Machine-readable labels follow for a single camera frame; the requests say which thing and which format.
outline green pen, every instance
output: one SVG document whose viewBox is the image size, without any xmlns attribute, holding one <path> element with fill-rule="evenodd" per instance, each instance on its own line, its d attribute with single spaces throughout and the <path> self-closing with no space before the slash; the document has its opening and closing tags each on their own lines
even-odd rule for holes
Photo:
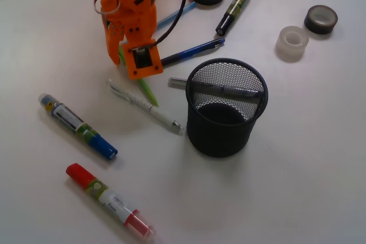
<svg viewBox="0 0 366 244">
<path fill-rule="evenodd" d="M 120 56 L 120 60 L 121 63 L 126 66 L 126 61 L 125 61 L 125 56 L 124 56 L 124 52 L 122 50 L 122 48 L 120 47 L 118 50 L 118 55 Z M 154 106 L 159 107 L 158 102 L 156 100 L 155 95 L 153 94 L 153 92 L 151 91 L 151 89 L 149 88 L 148 84 L 145 82 L 145 80 L 143 79 L 138 79 L 137 83 L 139 84 L 141 90 L 145 93 L 145 95 L 149 98 L 151 104 L 153 104 Z"/>
</svg>

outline pen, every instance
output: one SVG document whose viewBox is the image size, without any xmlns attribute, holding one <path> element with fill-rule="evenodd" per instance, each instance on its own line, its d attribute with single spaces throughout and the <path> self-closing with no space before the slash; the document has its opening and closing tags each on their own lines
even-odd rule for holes
<svg viewBox="0 0 366 244">
<path fill-rule="evenodd" d="M 188 5 L 186 5 L 183 9 L 183 13 L 182 15 L 186 14 L 189 11 L 192 11 L 195 7 L 197 6 L 197 4 L 195 2 L 192 2 Z M 175 11 L 174 13 L 172 13 L 171 15 L 167 16 L 166 18 L 160 20 L 157 24 L 156 27 L 156 31 L 161 30 L 162 28 L 164 28 L 167 24 L 171 23 L 172 21 L 174 21 L 174 19 L 177 17 L 178 11 Z"/>
<path fill-rule="evenodd" d="M 154 238 L 154 227 L 141 217 L 139 210 L 127 205 L 119 194 L 108 188 L 108 186 L 90 174 L 78 163 L 74 163 L 67 167 L 66 173 L 73 181 L 78 183 L 87 194 L 115 216 L 130 232 L 147 242 Z"/>
<path fill-rule="evenodd" d="M 124 52 L 122 51 L 122 48 L 120 47 L 119 51 L 118 51 L 118 55 L 120 56 L 120 60 L 121 63 L 126 66 L 126 62 L 125 62 L 125 56 L 124 56 Z M 149 88 L 148 84 L 146 83 L 145 80 L 143 79 L 138 79 L 137 83 L 139 84 L 142 92 L 144 92 L 144 94 L 147 96 L 147 98 L 150 100 L 150 102 L 159 107 L 158 101 L 156 100 L 155 95 L 153 94 L 153 92 L 151 91 L 151 89 Z"/>
<path fill-rule="evenodd" d="M 181 90 L 185 90 L 186 84 L 187 80 L 174 77 L 169 78 L 168 82 L 169 87 Z M 191 85 L 195 86 L 198 93 L 204 91 L 205 94 L 214 95 L 216 97 L 224 97 L 226 99 L 256 99 L 262 98 L 264 96 L 263 91 L 248 90 L 235 86 L 213 85 L 203 82 L 193 82 Z"/>
<path fill-rule="evenodd" d="M 112 159 L 118 153 L 100 134 L 52 95 L 41 94 L 38 100 L 54 119 L 61 122 L 74 135 L 82 139 L 106 159 Z"/>
<path fill-rule="evenodd" d="M 179 60 L 192 57 L 195 54 L 201 53 L 203 51 L 215 49 L 215 48 L 219 47 L 220 45 L 222 45 L 224 42 L 225 42 L 225 38 L 215 39 L 215 40 L 212 40 L 205 44 L 191 48 L 189 50 L 182 51 L 181 53 L 173 54 L 169 57 L 163 58 L 161 60 L 161 63 L 163 66 L 167 66 L 167 65 L 177 62 Z"/>
<path fill-rule="evenodd" d="M 111 79 L 107 81 L 107 85 L 110 86 L 112 93 L 114 93 L 116 96 L 121 97 L 124 100 L 128 101 L 129 103 L 145 110 L 156 120 L 166 125 L 166 127 L 169 130 L 172 130 L 174 133 L 179 135 L 183 133 L 184 131 L 183 127 L 175 120 L 171 119 L 171 117 L 166 112 L 161 110 L 159 107 L 156 107 L 151 103 L 144 101 L 142 98 L 139 98 L 136 95 L 119 88 L 117 85 L 113 83 Z"/>
</svg>

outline red marker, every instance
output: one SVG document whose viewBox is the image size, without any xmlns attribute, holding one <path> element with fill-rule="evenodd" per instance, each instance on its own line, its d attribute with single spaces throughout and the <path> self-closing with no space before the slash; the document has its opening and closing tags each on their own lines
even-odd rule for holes
<svg viewBox="0 0 366 244">
<path fill-rule="evenodd" d="M 151 241 L 154 238 L 155 230 L 153 226 L 140 216 L 139 210 L 128 207 L 119 194 L 110 190 L 108 186 L 78 163 L 70 165 L 66 169 L 66 173 L 137 237 L 146 241 Z"/>
</svg>

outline black cable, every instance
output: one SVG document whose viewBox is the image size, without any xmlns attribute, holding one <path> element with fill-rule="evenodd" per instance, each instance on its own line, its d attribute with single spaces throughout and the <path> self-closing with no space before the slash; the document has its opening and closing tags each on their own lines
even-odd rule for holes
<svg viewBox="0 0 366 244">
<path fill-rule="evenodd" d="M 184 5 L 185 5 L 185 1 L 186 0 L 182 0 L 182 4 L 181 4 L 181 7 L 179 9 L 179 12 L 177 14 L 177 17 L 175 18 L 174 22 L 172 23 L 172 25 L 170 26 L 170 28 L 166 31 L 166 33 L 164 33 L 161 37 L 159 37 L 158 40 L 156 40 L 156 42 L 152 45 L 153 46 L 156 46 L 158 45 L 160 42 L 162 42 L 171 32 L 172 30 L 174 29 L 174 27 L 176 26 L 176 24 L 178 23 L 182 13 L 183 13 L 183 9 L 184 9 Z"/>
</svg>

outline red marker cap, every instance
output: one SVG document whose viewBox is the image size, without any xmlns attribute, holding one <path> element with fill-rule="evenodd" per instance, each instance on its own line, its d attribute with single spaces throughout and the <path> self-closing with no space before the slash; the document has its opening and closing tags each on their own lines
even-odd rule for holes
<svg viewBox="0 0 366 244">
<path fill-rule="evenodd" d="M 73 181 L 78 183 L 83 190 L 86 190 L 89 183 L 96 179 L 95 176 L 85 170 L 78 163 L 74 163 L 67 167 L 66 173 L 73 179 Z"/>
</svg>

